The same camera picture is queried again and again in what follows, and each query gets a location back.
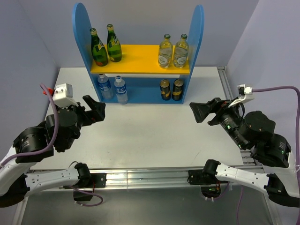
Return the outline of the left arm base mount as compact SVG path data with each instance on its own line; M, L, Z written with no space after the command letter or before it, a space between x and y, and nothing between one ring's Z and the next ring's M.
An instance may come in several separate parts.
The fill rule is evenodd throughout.
M95 207L104 202L104 199L99 194L96 194L97 188L104 188L106 185L106 173L93 173L91 179L85 187L64 186L63 189L73 190L73 200L75 204L81 207ZM98 203L89 203L92 198L98 198Z

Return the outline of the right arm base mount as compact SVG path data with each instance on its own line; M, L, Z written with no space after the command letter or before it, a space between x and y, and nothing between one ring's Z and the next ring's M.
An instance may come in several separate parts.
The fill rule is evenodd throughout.
M228 181L219 181L215 176L204 173L203 169L188 170L187 182L199 186L203 199L212 202L220 199L230 189Z

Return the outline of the green glass bottle front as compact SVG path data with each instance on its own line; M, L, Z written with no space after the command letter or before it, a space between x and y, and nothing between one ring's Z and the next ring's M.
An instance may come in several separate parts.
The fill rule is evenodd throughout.
M112 62L119 62L122 59L122 49L112 24L107 25L107 51Z

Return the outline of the plastic water bottle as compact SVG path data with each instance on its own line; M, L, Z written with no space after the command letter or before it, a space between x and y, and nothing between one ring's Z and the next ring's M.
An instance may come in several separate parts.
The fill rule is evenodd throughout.
M108 76L105 74L99 74L97 81L103 98L107 100L112 99L113 90Z
M115 77L114 88L118 102L123 105L126 104L128 102L126 83L120 75Z

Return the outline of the plastic water bottle front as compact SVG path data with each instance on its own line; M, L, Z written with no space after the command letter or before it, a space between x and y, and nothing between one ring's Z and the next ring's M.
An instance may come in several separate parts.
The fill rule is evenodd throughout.
M105 74L99 74L97 81L103 98L107 100L112 99L113 90L108 76Z

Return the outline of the green glass bottle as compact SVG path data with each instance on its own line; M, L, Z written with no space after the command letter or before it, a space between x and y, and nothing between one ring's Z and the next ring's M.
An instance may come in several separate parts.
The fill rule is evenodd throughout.
M91 53L95 63L100 66L106 66L108 64L108 57L106 49L98 37L97 30L95 28L90 29L91 34Z
M119 62L122 59L122 49L112 24L107 25L107 51L112 62Z

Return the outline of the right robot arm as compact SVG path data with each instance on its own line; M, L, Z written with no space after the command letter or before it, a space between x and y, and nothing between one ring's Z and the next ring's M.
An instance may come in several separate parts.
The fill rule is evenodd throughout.
M214 98L207 103L189 104L197 123L202 123L209 114L215 114L208 125L220 125L240 150L250 150L251 158L272 169L270 173L244 171L208 159L203 169L189 170L191 185L212 185L218 182L234 182L255 189L283 206L300 206L295 159L288 141L276 134L275 122L261 111L240 114L244 105L231 105L230 100Z

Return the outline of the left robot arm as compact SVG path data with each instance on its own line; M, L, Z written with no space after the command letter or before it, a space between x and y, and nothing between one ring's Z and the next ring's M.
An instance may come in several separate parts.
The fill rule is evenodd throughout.
M59 186L85 188L91 184L92 175L88 166L77 163L62 171L28 174L29 169L54 152L70 149L74 140L80 137L82 127L90 126L105 119L106 104L83 96L90 110L79 102L66 108L58 107L53 100L50 104L53 114L35 127L21 132L13 141L7 155L0 162L0 206L10 207L25 197Z

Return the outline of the clear glass bottle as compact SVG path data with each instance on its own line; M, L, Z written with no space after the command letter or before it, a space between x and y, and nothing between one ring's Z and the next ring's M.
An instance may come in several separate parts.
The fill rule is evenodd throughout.
M159 45L158 64L161 68L168 68L172 61L173 45L170 39L171 35L165 34L164 40Z
M182 68L186 64L189 51L187 37L187 34L182 34L180 40L175 45L173 64L176 68Z

